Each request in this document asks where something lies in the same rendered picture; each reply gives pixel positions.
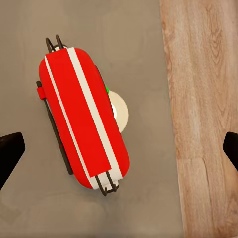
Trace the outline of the radio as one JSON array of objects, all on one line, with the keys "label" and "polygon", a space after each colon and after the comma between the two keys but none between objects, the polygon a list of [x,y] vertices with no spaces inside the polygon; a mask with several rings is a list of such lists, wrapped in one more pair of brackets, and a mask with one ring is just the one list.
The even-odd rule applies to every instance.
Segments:
[{"label": "radio", "polygon": [[37,92],[70,175],[104,196],[116,192],[129,156],[114,117],[108,88],[87,52],[68,48],[56,34],[39,66]]}]

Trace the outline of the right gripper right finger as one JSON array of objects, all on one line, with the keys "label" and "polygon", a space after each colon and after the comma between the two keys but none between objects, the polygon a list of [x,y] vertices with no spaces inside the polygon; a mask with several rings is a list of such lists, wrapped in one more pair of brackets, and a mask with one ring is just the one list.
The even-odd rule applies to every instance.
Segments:
[{"label": "right gripper right finger", "polygon": [[223,150],[238,171],[238,133],[227,132]]}]

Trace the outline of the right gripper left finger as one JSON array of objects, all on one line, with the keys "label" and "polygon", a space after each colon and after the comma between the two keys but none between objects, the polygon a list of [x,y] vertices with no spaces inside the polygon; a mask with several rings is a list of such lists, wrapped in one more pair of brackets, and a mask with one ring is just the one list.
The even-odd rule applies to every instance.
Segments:
[{"label": "right gripper left finger", "polygon": [[21,132],[0,137],[0,190],[25,151]]}]

